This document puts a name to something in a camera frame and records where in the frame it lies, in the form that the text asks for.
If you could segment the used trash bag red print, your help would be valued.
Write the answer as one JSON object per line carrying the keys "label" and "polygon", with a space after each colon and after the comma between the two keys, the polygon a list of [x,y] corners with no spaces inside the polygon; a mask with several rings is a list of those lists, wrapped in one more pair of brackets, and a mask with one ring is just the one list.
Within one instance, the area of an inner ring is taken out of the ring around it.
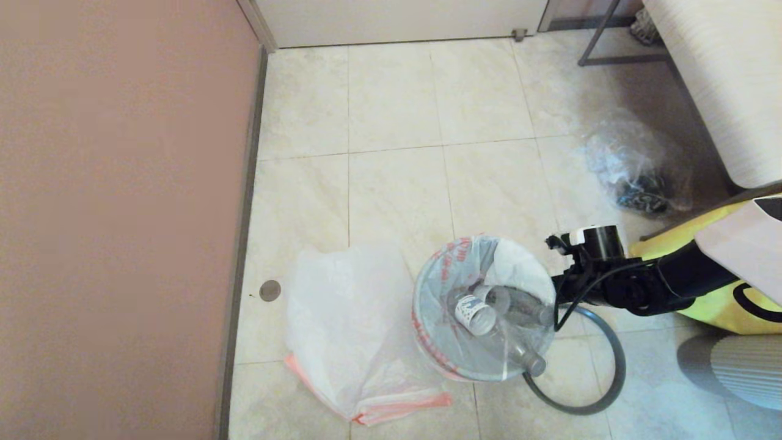
{"label": "used trash bag red print", "polygon": [[496,236],[467,236],[447,243],[421,269],[414,287],[412,322],[422,353],[453,381],[501,382],[522,372],[505,370],[494,335],[524,332],[544,357],[555,336],[551,326],[517,326],[497,314],[494,329],[475,337],[455,318],[462,295],[480,298],[483,287],[511,287],[553,307],[555,286],[544,265],[519,243]]}

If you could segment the white paper cup blue print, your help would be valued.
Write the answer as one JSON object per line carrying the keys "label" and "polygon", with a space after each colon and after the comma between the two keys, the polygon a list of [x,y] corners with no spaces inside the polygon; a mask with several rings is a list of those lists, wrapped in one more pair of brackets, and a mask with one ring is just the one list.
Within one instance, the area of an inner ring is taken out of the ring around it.
{"label": "white paper cup blue print", "polygon": [[489,334],[497,322],[495,309],[471,293],[458,298],[453,314],[458,323],[475,337]]}

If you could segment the grey patterned slipper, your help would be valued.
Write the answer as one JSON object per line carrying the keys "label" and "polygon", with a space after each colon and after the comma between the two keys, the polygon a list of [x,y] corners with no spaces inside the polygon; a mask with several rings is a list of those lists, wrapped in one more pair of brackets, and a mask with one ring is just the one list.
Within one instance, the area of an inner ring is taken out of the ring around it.
{"label": "grey patterned slipper", "polygon": [[629,33],[645,46],[655,45],[662,39],[646,8],[636,12],[634,22],[629,26]]}

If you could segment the grey metal frame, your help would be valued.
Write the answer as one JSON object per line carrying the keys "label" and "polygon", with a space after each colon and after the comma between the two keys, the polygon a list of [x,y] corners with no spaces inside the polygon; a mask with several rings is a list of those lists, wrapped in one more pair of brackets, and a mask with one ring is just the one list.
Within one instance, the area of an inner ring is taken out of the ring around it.
{"label": "grey metal frame", "polygon": [[598,23],[598,26],[592,38],[590,39],[589,44],[586,46],[586,49],[584,50],[583,54],[578,59],[577,65],[579,67],[594,67],[594,66],[617,66],[617,65],[626,65],[626,64],[645,64],[646,62],[668,62],[668,64],[670,64],[670,62],[672,62],[672,57],[667,52],[633,55],[633,56],[609,56],[609,57],[599,57],[599,58],[591,57],[591,54],[595,50],[595,47],[597,46],[600,37],[603,35],[604,30],[608,26],[608,22],[614,16],[614,13],[619,3],[620,0],[611,0],[608,8],[606,9],[606,12],[604,12],[603,17]]}

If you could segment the cream textured table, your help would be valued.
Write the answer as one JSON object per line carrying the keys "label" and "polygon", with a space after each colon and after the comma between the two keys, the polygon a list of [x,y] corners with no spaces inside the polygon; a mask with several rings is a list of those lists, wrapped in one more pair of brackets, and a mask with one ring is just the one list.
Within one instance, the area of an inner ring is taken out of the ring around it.
{"label": "cream textured table", "polygon": [[782,0],[642,0],[732,182],[782,183]]}

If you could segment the white door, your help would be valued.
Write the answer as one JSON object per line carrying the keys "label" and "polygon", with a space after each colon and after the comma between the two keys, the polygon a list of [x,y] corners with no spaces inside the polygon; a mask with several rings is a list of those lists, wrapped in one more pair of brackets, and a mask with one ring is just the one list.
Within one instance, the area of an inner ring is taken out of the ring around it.
{"label": "white door", "polygon": [[549,0],[254,0],[280,48],[509,37]]}

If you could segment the white trash bag pink drawstring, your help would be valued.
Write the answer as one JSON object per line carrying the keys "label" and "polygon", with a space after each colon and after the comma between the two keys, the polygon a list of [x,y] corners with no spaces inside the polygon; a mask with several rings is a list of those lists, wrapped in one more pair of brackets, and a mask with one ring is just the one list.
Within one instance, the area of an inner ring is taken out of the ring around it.
{"label": "white trash bag pink drawstring", "polygon": [[413,290],[387,244],[302,251],[284,289],[285,364],[330,410],[364,426],[450,406],[415,339]]}

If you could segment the white ribbed cylinder container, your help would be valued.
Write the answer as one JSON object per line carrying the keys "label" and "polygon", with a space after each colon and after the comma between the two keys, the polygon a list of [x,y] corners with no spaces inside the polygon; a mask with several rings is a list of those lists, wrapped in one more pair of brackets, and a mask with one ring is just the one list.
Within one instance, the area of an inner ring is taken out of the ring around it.
{"label": "white ribbed cylinder container", "polygon": [[679,345],[676,357],[696,387],[782,412],[782,334],[696,336]]}

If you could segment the yellow fabric bag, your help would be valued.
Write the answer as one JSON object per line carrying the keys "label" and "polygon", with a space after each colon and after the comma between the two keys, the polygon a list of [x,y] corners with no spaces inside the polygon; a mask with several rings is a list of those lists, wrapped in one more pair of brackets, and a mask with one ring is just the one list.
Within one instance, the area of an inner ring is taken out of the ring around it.
{"label": "yellow fabric bag", "polygon": [[[766,233],[760,226],[777,220],[755,218],[761,212],[758,202],[752,200],[716,208],[665,233],[637,240],[629,253],[648,260],[695,241],[707,256],[716,253],[718,262],[737,263],[740,268],[748,268],[754,276],[770,276],[771,281],[763,282],[760,290],[750,287],[745,293],[757,306],[782,312],[782,221],[771,233]],[[734,289],[742,282],[743,279],[739,279],[707,293],[681,314],[740,335],[782,334],[782,323],[754,317],[735,301]]]}

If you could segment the clear plastic bag dark contents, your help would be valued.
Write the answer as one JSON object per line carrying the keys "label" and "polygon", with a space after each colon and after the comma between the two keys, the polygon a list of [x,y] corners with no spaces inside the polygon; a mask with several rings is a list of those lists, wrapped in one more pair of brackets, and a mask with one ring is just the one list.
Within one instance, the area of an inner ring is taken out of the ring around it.
{"label": "clear plastic bag dark contents", "polygon": [[627,112],[614,112],[582,139],[590,172],[618,208],[648,218],[693,208],[692,167],[672,137]]}

